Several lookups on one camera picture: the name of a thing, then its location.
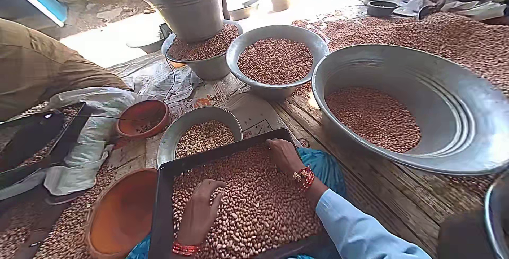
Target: terracotta bowl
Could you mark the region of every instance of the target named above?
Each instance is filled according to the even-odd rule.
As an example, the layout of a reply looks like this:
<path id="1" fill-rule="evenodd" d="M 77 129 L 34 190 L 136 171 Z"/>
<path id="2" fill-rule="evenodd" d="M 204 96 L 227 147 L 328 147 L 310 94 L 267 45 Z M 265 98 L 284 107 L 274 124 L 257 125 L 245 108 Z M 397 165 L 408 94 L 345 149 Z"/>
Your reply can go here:
<path id="1" fill-rule="evenodd" d="M 133 171 L 103 193 L 92 207 L 85 240 L 98 259 L 125 258 L 150 232 L 157 170 Z"/>
<path id="2" fill-rule="evenodd" d="M 140 132 L 143 126 L 161 119 L 148 131 Z M 124 111 L 117 121 L 117 132 L 122 137 L 141 139 L 159 134 L 170 122 L 168 105 L 158 100 L 138 102 Z"/>

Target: blue shirt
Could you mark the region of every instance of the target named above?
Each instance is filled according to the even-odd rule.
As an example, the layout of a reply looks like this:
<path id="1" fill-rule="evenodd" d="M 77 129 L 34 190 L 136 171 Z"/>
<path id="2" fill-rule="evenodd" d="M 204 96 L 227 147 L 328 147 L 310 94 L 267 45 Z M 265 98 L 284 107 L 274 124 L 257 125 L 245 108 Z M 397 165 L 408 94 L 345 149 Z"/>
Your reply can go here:
<path id="1" fill-rule="evenodd" d="M 318 201 L 316 213 L 342 259 L 431 259 L 330 189 Z"/>

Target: bangle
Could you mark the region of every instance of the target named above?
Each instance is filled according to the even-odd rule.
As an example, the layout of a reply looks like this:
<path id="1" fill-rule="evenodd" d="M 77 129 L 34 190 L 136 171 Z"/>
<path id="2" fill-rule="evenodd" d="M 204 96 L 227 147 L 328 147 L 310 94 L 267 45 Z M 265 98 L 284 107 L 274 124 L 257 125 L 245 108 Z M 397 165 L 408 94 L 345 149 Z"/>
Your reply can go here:
<path id="1" fill-rule="evenodd" d="M 198 246 L 193 245 L 182 245 L 176 240 L 173 242 L 172 252 L 181 256 L 194 256 L 200 251 Z"/>
<path id="2" fill-rule="evenodd" d="M 315 174 L 309 167 L 305 167 L 299 171 L 293 173 L 294 180 L 301 184 L 299 190 L 305 192 L 309 189 L 313 181 L 315 180 Z"/>

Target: large metal tub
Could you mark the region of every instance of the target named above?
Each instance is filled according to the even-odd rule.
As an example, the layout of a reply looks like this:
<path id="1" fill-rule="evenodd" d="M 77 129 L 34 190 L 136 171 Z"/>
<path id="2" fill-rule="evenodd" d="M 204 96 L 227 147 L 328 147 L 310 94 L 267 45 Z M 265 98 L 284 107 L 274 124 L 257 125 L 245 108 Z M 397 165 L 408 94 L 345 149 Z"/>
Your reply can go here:
<path id="1" fill-rule="evenodd" d="M 509 162 L 509 102 L 467 68 L 423 51 L 358 45 L 324 57 L 313 73 L 324 129 L 396 163 L 430 172 L 481 175 Z M 408 107 L 420 127 L 419 144 L 405 153 L 369 143 L 343 125 L 325 103 L 342 87 L 371 87 Z"/>
<path id="2" fill-rule="evenodd" d="M 490 186 L 484 202 L 488 240 L 497 259 L 509 259 L 506 232 L 509 231 L 509 171 Z"/>
<path id="3" fill-rule="evenodd" d="M 204 41 L 222 28 L 222 0 L 143 0 L 186 42 Z"/>
<path id="4" fill-rule="evenodd" d="M 239 35 L 242 34 L 242 27 L 236 21 L 223 20 L 225 24 L 233 24 L 239 30 Z M 203 80 L 217 80 L 230 74 L 230 68 L 226 64 L 226 51 L 216 56 L 202 59 L 202 60 L 181 60 L 167 54 L 168 49 L 175 41 L 175 34 L 171 34 L 166 38 L 162 45 L 162 54 L 168 58 L 169 61 L 175 63 L 182 63 L 188 65 L 194 73 Z"/>
<path id="5" fill-rule="evenodd" d="M 311 51 L 311 54 L 313 54 L 313 65 L 309 73 L 298 81 L 282 85 L 265 84 L 245 76 L 237 65 L 239 55 L 244 52 L 246 47 L 256 41 L 267 38 L 286 38 L 291 41 L 304 43 Z M 311 75 L 318 61 L 328 53 L 329 48 L 327 43 L 312 31 L 293 25 L 271 25 L 256 28 L 239 35 L 226 51 L 226 62 L 232 74 L 242 82 L 249 84 L 253 93 L 266 100 L 283 100 L 290 96 L 298 86 L 311 80 Z"/>
<path id="6" fill-rule="evenodd" d="M 225 124 L 233 133 L 235 141 L 243 139 L 242 128 L 239 121 L 226 109 L 216 106 L 203 106 L 192 109 L 178 117 L 162 135 L 157 149 L 157 167 L 175 159 L 177 144 L 182 135 L 192 126 L 205 123 L 209 120 L 218 120 Z"/>

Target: hand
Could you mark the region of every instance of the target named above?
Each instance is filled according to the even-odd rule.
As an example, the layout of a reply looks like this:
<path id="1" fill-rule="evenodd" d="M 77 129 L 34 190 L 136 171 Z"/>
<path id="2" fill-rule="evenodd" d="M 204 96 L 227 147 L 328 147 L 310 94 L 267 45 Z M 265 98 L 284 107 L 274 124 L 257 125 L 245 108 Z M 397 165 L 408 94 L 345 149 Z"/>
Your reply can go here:
<path id="1" fill-rule="evenodd" d="M 286 175 L 293 175 L 294 172 L 304 168 L 302 160 L 292 143 L 283 139 L 267 140 L 270 148 L 270 156 L 276 166 Z"/>
<path id="2" fill-rule="evenodd" d="M 212 192 L 218 187 L 226 187 L 226 184 L 213 179 L 206 179 L 194 189 L 194 193 L 187 201 L 180 222 L 177 235 L 180 244 L 199 246 L 205 240 L 212 223 L 217 217 L 221 198 L 225 194 L 220 192 L 210 205 Z"/>
<path id="3" fill-rule="evenodd" d="M 445 1 L 446 0 L 435 0 L 435 11 L 434 12 L 439 12 L 443 6 L 445 5 Z"/>

